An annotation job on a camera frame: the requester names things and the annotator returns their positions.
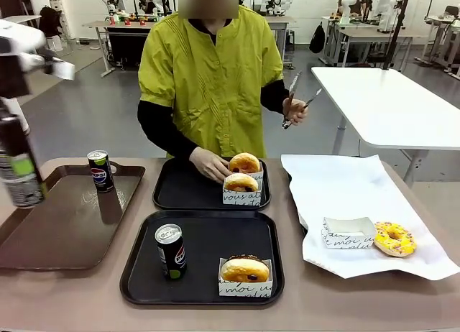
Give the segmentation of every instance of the laboratory room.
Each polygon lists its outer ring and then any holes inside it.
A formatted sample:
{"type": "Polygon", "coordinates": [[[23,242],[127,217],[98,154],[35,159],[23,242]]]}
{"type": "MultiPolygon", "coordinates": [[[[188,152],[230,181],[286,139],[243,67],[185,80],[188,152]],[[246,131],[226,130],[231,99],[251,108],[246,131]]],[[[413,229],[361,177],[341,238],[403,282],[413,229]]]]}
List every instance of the laboratory room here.
{"type": "Polygon", "coordinates": [[[460,332],[460,0],[0,0],[0,331],[460,332]]]}

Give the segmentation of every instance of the tray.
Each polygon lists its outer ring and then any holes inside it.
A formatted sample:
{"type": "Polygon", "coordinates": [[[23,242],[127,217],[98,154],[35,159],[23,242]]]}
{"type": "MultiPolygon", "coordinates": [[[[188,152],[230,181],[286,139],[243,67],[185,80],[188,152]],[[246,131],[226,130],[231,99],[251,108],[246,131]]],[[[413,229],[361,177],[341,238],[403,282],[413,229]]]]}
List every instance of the tray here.
{"type": "Polygon", "coordinates": [[[57,167],[45,180],[46,200],[31,209],[16,209],[1,226],[0,268],[96,266],[145,172],[143,167],[111,164],[116,189],[108,193],[96,192],[89,165],[57,167]]]}
{"type": "Polygon", "coordinates": [[[267,166],[260,162],[264,169],[260,206],[224,205],[222,185],[202,176],[191,162],[177,158],[163,165],[153,191],[153,203],[163,210],[259,210],[268,205],[271,198],[267,166]]]}
{"type": "Polygon", "coordinates": [[[261,306],[278,299],[283,288],[275,222],[256,211],[154,213],[142,224],[120,279],[123,297],[137,305],[261,306]],[[187,271],[179,280],[167,280],[162,273],[155,231],[166,223],[175,223],[183,231],[187,271]],[[272,260],[272,297],[219,296],[219,258],[236,254],[272,260]]]}

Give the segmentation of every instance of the backpack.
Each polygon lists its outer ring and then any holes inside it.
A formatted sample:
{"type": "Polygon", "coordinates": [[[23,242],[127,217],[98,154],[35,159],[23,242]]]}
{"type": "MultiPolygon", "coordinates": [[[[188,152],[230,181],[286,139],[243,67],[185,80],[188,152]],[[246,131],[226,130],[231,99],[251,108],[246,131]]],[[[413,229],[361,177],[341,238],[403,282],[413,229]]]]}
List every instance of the backpack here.
{"type": "Polygon", "coordinates": [[[325,38],[326,35],[324,34],[323,24],[320,23],[311,39],[310,50],[313,53],[318,54],[321,50],[323,50],[325,38]]]}

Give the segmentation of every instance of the brown tray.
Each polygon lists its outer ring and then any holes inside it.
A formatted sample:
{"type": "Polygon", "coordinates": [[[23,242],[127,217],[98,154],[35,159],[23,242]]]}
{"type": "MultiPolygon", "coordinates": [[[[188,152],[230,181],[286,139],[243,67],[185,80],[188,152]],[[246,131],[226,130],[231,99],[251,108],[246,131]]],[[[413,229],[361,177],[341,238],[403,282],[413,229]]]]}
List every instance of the brown tray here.
{"type": "Polygon", "coordinates": [[[0,268],[90,269],[106,255],[143,167],[111,162],[116,190],[97,193],[89,165],[57,167],[48,194],[31,209],[16,209],[0,228],[0,268]]]}

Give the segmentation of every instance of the yellow sprinkled donut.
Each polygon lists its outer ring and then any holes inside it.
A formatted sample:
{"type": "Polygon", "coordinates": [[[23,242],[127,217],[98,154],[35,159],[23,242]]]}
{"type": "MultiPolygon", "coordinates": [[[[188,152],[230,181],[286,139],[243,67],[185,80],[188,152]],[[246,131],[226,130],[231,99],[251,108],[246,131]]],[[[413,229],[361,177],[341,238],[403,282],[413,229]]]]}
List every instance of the yellow sprinkled donut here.
{"type": "Polygon", "coordinates": [[[399,224],[377,222],[375,228],[377,229],[377,236],[374,243],[388,255],[405,257],[412,254],[417,248],[414,236],[399,224]]]}

